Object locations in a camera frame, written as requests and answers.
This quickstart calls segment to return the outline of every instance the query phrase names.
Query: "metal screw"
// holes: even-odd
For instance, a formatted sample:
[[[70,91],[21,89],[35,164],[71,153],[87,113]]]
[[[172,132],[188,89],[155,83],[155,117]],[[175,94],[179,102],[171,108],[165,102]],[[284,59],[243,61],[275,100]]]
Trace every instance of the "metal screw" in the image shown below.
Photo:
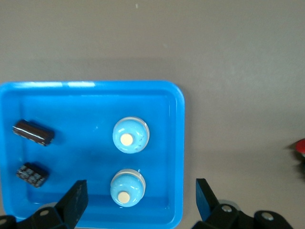
[[[0,219],[0,225],[5,224],[6,222],[7,222],[7,220],[6,220],[6,219]]]
[[[272,216],[270,213],[268,213],[268,212],[263,212],[263,213],[262,213],[262,217],[263,217],[264,219],[266,219],[266,220],[269,220],[269,221],[274,220],[273,216]]]
[[[228,205],[223,205],[221,209],[225,212],[232,212],[232,208]]]

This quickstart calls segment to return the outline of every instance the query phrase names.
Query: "plastic tray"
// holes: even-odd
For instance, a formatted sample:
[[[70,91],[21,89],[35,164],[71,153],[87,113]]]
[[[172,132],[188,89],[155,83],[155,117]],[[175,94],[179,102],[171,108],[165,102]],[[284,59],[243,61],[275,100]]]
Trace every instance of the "plastic tray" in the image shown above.
[[[143,119],[151,136],[137,154],[119,151],[112,141],[117,121]],[[20,119],[55,131],[49,146],[15,135]],[[89,204],[78,227],[159,228],[177,226],[183,211],[184,98],[164,81],[20,82],[0,88],[0,165],[7,214],[24,219],[58,201],[76,180],[88,182]],[[34,188],[16,177],[25,162],[44,166],[50,177]],[[121,169],[144,176],[146,192],[134,207],[122,208],[110,196]]]

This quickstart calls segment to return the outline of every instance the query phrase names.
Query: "small black object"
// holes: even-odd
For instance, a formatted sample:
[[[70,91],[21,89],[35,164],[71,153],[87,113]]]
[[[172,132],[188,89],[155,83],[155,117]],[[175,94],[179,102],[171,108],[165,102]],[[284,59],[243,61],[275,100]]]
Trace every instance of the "small black object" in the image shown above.
[[[193,229],[293,229],[278,213],[257,211],[254,217],[220,204],[205,179],[196,179],[196,203],[203,221]]]
[[[13,132],[42,146],[49,145],[54,138],[53,131],[26,120],[17,122],[15,126],[13,126]]]
[[[19,223],[14,216],[1,216],[0,229],[73,229],[87,205],[87,181],[78,180],[55,207],[39,209]]]
[[[17,170],[16,176],[34,187],[40,187],[48,178],[49,173],[37,165],[27,162]]]

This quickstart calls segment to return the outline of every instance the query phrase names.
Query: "round knob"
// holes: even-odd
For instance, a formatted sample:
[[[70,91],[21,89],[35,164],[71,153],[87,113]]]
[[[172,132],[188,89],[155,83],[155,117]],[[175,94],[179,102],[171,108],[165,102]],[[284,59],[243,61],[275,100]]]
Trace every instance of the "round knob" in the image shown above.
[[[137,117],[126,117],[118,121],[113,129],[113,142],[124,153],[134,154],[142,151],[149,141],[147,124]]]
[[[146,183],[143,176],[132,169],[119,171],[110,184],[113,201],[122,207],[132,207],[143,198]]]

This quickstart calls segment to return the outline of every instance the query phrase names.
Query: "red object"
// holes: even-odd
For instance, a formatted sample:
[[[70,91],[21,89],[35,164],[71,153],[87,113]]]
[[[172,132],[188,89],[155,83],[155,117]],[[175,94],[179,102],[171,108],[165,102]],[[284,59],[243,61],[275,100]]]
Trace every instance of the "red object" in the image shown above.
[[[301,154],[305,154],[305,139],[302,139],[296,143],[295,149]]]

